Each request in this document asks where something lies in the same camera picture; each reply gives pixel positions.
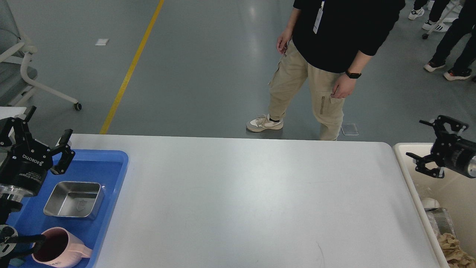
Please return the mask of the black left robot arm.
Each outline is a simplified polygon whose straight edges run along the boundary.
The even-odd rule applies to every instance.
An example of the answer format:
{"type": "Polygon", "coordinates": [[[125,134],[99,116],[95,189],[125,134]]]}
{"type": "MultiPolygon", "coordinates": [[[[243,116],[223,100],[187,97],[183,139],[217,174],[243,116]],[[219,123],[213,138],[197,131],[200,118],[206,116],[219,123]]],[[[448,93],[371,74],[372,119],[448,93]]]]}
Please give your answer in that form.
{"type": "Polygon", "coordinates": [[[69,144],[72,129],[66,129],[54,147],[33,138],[28,122],[35,111],[36,107],[31,106],[22,115],[1,119],[1,147],[7,148],[0,168],[2,268],[14,258],[36,253],[46,240],[42,234],[19,235],[14,226],[7,224],[10,214],[22,209],[24,197],[38,195],[49,172],[66,173],[75,156],[69,144]]]}

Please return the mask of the person left hand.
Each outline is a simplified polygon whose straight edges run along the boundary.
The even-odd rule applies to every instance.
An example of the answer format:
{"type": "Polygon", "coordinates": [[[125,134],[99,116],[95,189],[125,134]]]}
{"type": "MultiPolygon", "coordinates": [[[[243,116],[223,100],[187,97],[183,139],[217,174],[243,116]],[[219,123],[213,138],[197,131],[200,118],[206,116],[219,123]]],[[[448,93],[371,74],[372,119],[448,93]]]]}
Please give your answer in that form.
{"type": "Polygon", "coordinates": [[[354,91],[358,79],[350,78],[346,73],[342,73],[335,82],[331,97],[343,99],[348,97],[354,91]]]}

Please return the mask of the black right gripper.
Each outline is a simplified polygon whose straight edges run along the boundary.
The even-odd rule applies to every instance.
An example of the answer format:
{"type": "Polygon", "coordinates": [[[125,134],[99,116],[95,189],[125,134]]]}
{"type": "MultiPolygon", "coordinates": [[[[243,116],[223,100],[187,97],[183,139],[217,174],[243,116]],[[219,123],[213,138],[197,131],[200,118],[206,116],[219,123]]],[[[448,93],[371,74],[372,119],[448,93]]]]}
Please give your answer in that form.
{"type": "Polygon", "coordinates": [[[460,120],[439,115],[432,122],[419,120],[421,124],[434,129],[437,140],[442,143],[442,153],[429,154],[421,157],[411,152],[406,155],[413,158],[415,171],[432,178],[444,178],[444,169],[450,169],[467,178],[476,177],[476,145],[461,137],[462,132],[469,128],[467,123],[460,120]],[[427,168],[428,163],[434,162],[435,168],[427,168]]]}

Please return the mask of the person right hand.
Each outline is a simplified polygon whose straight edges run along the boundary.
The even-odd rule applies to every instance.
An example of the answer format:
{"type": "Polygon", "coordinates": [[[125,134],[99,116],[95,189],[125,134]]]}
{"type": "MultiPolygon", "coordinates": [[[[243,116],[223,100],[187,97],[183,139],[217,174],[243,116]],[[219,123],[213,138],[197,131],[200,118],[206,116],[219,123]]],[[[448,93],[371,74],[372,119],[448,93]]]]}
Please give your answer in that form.
{"type": "Polygon", "coordinates": [[[292,33],[292,28],[285,28],[277,38],[276,49],[281,55],[286,53],[288,42],[292,39],[292,33]]]}

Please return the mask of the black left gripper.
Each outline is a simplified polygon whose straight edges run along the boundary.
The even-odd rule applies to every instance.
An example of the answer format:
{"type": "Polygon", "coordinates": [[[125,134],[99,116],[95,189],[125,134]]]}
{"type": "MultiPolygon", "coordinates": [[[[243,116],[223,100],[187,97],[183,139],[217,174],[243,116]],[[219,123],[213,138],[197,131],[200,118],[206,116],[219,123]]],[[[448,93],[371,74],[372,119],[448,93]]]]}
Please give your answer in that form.
{"type": "Polygon", "coordinates": [[[26,191],[28,197],[38,195],[49,169],[54,175],[65,174],[75,156],[75,151],[68,144],[73,134],[72,129],[64,131],[58,145],[50,153],[47,145],[36,143],[28,127],[36,109],[36,106],[30,106],[23,114],[2,118],[0,121],[1,147],[12,146],[1,164],[1,186],[26,191]],[[53,166],[52,156],[59,153],[61,158],[53,166]]]}

